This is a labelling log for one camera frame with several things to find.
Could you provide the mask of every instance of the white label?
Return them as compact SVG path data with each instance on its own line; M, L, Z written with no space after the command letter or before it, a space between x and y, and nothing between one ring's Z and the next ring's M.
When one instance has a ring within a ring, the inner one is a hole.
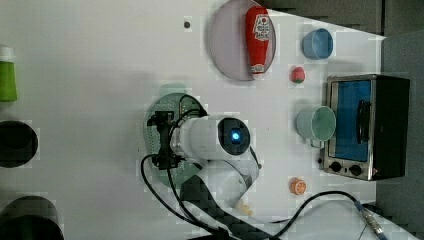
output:
M252 66L252 73L263 73L265 72L265 67L262 64L256 64Z
M259 41L269 40L269 16L267 14L256 15L255 26L253 33Z

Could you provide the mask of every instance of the red ketchup bottle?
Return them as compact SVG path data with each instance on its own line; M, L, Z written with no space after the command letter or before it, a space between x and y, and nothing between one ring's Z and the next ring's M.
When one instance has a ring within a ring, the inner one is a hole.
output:
M262 80L269 43L270 19L264 7L255 6L246 13L246 42L253 79Z

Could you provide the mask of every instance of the blue indicator light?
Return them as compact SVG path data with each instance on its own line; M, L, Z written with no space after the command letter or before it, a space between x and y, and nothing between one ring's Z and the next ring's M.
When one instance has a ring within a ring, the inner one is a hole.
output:
M233 139L234 140L239 140L240 139L240 135L238 133L233 133Z

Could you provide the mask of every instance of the toaster oven knob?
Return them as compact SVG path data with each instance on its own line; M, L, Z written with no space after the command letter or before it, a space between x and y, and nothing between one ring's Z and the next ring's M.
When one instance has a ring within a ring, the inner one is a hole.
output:
M330 168L331 168L331 170L333 170L334 172L339 172L339 171L340 171L340 169L342 169L342 165L340 165L340 163L338 163L338 162L333 162L333 163L330 165Z
M353 176L359 176L362 173L362 169L360 166L358 165L353 165L352 167L349 168L349 171L352 173Z

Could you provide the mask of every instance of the light blue mug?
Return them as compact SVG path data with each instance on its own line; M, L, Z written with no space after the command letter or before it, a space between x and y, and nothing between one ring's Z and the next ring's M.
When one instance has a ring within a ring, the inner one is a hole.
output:
M302 137L310 139L312 147L323 148L336 130L336 116L326 106L305 108L297 115L296 127Z
M303 53L307 58L326 59L333 52L333 37L324 28L308 33L303 38Z

